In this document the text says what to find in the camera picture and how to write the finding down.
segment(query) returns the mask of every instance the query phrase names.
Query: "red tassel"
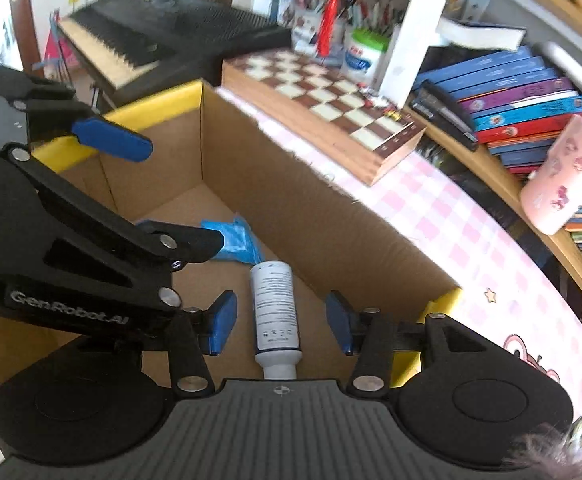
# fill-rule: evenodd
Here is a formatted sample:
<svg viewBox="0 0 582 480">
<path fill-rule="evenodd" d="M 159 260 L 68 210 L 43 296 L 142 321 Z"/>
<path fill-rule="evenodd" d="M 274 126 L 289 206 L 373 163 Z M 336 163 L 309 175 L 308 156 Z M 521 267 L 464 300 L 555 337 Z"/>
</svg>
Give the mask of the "red tassel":
<svg viewBox="0 0 582 480">
<path fill-rule="evenodd" d="M 331 51 L 331 37 L 335 20 L 338 16 L 338 3 L 340 0 L 328 0 L 324 7 L 322 23 L 318 32 L 318 56 L 327 57 Z"/>
</svg>

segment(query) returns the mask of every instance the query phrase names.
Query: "purple book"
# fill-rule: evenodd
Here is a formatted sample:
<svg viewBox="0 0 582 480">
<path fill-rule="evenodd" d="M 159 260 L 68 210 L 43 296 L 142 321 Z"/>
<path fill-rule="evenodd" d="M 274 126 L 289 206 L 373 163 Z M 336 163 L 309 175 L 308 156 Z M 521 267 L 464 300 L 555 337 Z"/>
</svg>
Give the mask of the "purple book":
<svg viewBox="0 0 582 480">
<path fill-rule="evenodd" d="M 550 79 L 539 83 L 509 88 L 508 90 L 500 90 L 492 94 L 467 99 L 460 104 L 468 112 L 474 113 L 481 110 L 488 110 L 489 108 L 508 105 L 516 101 L 522 101 L 529 97 L 553 94 L 554 92 L 572 90 L 573 88 L 574 86 L 571 81 L 565 77 L 561 77 L 560 79 Z"/>
</svg>

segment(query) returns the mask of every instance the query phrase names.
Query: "electronic keyboard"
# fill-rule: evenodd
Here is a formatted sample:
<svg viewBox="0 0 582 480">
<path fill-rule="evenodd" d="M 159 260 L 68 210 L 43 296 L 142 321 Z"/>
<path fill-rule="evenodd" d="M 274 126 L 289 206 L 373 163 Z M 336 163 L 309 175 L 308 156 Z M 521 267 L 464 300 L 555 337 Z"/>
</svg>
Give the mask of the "electronic keyboard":
<svg viewBox="0 0 582 480">
<path fill-rule="evenodd" d="M 200 78 L 219 85 L 223 59 L 291 45 L 268 17 L 207 0 L 98 0 L 58 26 L 116 106 Z"/>
</svg>

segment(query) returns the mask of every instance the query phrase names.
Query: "blue plastic bag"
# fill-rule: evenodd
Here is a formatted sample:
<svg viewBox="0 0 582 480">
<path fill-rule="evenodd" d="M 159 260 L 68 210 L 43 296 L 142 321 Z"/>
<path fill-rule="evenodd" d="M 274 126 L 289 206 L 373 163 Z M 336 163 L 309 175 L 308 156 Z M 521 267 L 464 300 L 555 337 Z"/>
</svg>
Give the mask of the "blue plastic bag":
<svg viewBox="0 0 582 480">
<path fill-rule="evenodd" d="M 231 260 L 251 265 L 258 265 L 264 261 L 251 228 L 244 218 L 236 216 L 232 223 L 202 220 L 201 227 L 220 231 L 225 237 L 225 244 L 213 257 L 214 260 Z"/>
</svg>

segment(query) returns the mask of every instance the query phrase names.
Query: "chessboard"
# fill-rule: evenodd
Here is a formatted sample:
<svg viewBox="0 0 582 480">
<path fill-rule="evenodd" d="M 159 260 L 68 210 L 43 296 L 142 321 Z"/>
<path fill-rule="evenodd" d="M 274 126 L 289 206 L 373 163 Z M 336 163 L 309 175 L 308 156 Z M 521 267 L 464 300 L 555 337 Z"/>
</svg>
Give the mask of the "chessboard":
<svg viewBox="0 0 582 480">
<path fill-rule="evenodd" d="M 425 129 L 389 101 L 290 50 L 225 61 L 223 86 L 369 185 L 413 151 Z"/>
</svg>

